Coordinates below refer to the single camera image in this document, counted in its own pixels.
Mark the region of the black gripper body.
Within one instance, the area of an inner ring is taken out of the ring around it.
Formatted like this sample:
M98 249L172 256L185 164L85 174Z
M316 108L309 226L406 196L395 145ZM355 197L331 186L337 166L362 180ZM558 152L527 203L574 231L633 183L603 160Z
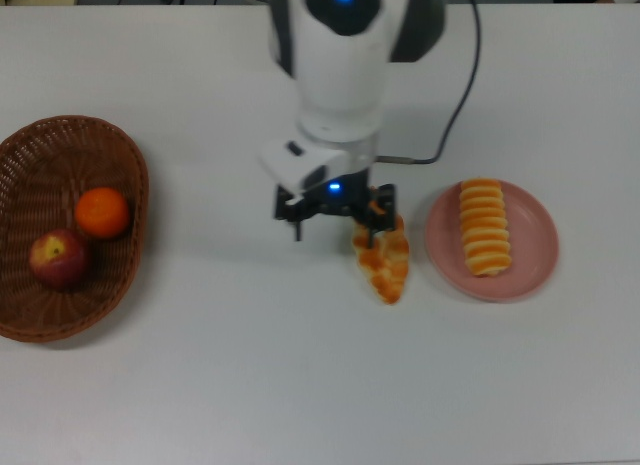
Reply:
M368 170L326 179L312 188L314 215L361 217L369 200Z

